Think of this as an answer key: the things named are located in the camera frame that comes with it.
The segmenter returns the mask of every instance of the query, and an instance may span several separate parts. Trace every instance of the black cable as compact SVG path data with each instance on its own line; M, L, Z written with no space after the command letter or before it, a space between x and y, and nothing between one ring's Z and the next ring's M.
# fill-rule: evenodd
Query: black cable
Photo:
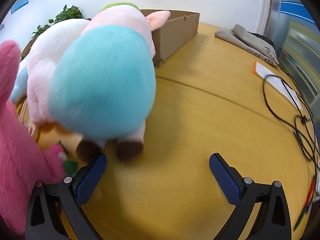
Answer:
M293 119L293 122L294 122L294 125L290 124L288 121L282 119L281 117L279 117L273 110L272 108L270 107L268 101L267 101L267 97L266 97L266 93L265 93L265 83L267 81L267 79L269 77L276 77L276 78L279 78L285 88L285 90L287 91L287 93L289 94L289 96L291 97L291 100L293 101L293 103L295 104L297 110L299 111L299 115L296 115ZM299 101L301 101L301 103L304 105L304 107L306 108L307 112L308 112L308 115L309 115L309 118L307 118L305 115L302 114L302 112L300 111L296 101L293 99L291 93L289 92L288 88L289 87L290 89L292 89L290 87L290 85L280 76L276 76L276 75L267 75L265 76L265 78L263 79L263 83L262 83L262 93L263 93L263 97L264 97L264 101L266 103L266 106L268 108L268 110L271 112L271 114L276 117L276 119L280 120L281 122L285 123L286 125L288 125L289 127L291 127L293 129L293 133L297 139L297 143L299 145L299 148L303 154L303 156L308 160L308 161L313 161L314 163L314 166L315 166L315 174L317 174L317 170L320 171L320 167L317 163L317 160L316 160L316 153L318 154L318 157L320 157L320 153L319 153L319 150L317 149L316 147L316 132L315 132L315 127L314 127L314 122L313 122L313 114L311 112L311 109L310 107L308 106L308 103L302 98L301 95L299 95L298 93L297 96L298 96L298 99ZM304 126L305 130L307 131L308 133L308 137L309 139L298 129L297 127L297 119L300 119L300 122L301 124ZM307 123L308 122L311 122L312 124L312 128L313 128L313 134L314 134L314 139L311 137L310 135L310 132L309 132L309 129L307 127ZM305 144L303 143L303 140L304 139L306 141L306 143L308 144L308 146L310 147L310 149L312 150L311 154L310 152L307 150Z

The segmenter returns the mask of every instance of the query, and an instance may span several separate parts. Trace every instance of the white paper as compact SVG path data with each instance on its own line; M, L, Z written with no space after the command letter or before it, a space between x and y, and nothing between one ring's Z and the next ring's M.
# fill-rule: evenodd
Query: white paper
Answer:
M259 76L261 76L262 78L265 78L267 75L274 75L274 73L272 73L272 71L268 70L265 66L261 65L260 63L256 62L256 72ZM296 92L294 90L292 90L291 88L289 88L286 84L283 84L281 82L280 78L277 77L268 77L267 81L275 88L277 89L281 94L283 94L294 106L295 103L297 104L297 106L299 107L299 109L301 110L301 104L300 101L298 99L298 96L296 94ZM284 85L286 86L287 90L290 92L293 100L291 99L290 95L288 94L287 90L285 89Z

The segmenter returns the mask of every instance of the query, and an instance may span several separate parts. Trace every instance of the plush ear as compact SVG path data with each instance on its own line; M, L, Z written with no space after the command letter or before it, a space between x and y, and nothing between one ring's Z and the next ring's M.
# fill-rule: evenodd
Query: plush ear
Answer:
M0 45L0 107L4 106L14 86L20 62L20 49L15 41Z
M162 27L170 16L169 11L158 11L146 16L150 30L154 31Z

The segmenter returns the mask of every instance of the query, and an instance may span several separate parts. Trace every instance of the blue poster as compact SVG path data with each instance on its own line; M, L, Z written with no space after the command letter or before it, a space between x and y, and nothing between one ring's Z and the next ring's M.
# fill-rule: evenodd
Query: blue poster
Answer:
M13 14L16 10L19 10L26 4L28 4L28 0L16 0L16 2L11 7L11 14Z

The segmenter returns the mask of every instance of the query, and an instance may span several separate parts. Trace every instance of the plush toy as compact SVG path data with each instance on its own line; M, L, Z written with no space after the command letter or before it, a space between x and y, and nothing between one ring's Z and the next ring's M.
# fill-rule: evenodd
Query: plush toy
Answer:
M153 106L156 78L151 31L170 16L144 17L136 6L109 6L66 50L52 77L49 111L62 126L84 135L84 160L117 138L123 162L143 151L145 119Z
M89 23L85 19L70 19L54 24L42 33L28 54L28 108L35 125L54 122L48 112L49 84L61 56L80 36Z
M41 154L19 123L9 101L17 76L20 49L14 41L0 45L0 214L18 239L24 238L30 195L35 183L58 183L64 178L61 145Z
M28 81L28 55L20 62L19 70L13 90L10 95L10 101L14 104L18 103L21 98L27 94L27 81Z

